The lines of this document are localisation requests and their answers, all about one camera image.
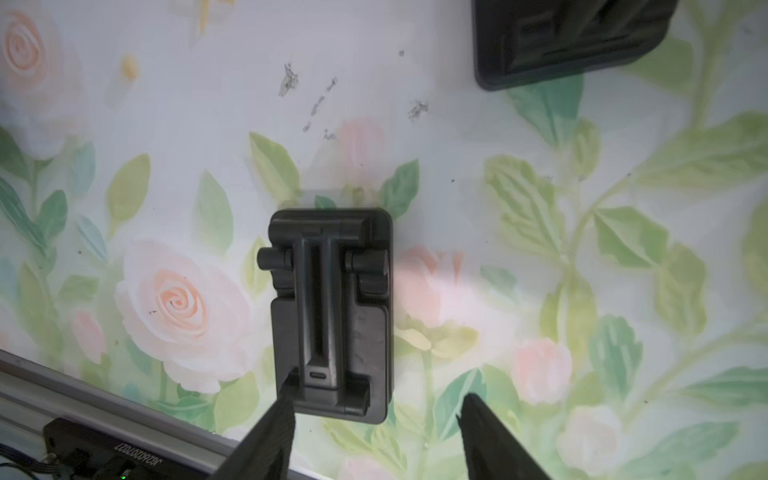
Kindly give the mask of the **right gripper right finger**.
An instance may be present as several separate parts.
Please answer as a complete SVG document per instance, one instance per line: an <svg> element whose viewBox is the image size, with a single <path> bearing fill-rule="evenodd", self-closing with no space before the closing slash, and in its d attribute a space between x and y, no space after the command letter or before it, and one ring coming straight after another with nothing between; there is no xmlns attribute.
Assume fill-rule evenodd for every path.
<svg viewBox="0 0 768 480"><path fill-rule="evenodd" d="M464 397L457 423L470 480L550 480L479 395Z"/></svg>

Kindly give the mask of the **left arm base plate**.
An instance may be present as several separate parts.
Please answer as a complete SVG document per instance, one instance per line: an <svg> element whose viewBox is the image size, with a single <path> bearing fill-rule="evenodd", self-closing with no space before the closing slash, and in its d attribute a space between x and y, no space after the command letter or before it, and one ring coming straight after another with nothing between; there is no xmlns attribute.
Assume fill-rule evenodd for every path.
<svg viewBox="0 0 768 480"><path fill-rule="evenodd" d="M57 418L43 428L54 479L206 479L209 474L73 421Z"/></svg>

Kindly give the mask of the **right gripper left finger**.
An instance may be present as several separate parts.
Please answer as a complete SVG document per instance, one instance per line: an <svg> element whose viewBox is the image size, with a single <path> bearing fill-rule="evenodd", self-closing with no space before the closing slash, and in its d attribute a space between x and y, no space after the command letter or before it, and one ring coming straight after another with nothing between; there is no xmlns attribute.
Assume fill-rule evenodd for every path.
<svg viewBox="0 0 768 480"><path fill-rule="evenodd" d="M296 429L296 393L297 382L290 377L272 406L210 479L287 479Z"/></svg>

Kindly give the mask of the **black phone stand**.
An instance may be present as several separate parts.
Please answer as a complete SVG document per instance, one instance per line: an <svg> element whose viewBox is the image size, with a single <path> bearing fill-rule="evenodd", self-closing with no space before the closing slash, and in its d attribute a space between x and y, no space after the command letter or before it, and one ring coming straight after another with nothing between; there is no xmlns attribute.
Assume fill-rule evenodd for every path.
<svg viewBox="0 0 768 480"><path fill-rule="evenodd" d="M272 276L277 395L297 413L383 423L394 390L393 220L380 208L273 214L257 265Z"/></svg>
<svg viewBox="0 0 768 480"><path fill-rule="evenodd" d="M674 0L475 0L474 73L486 91L632 63L659 46Z"/></svg>

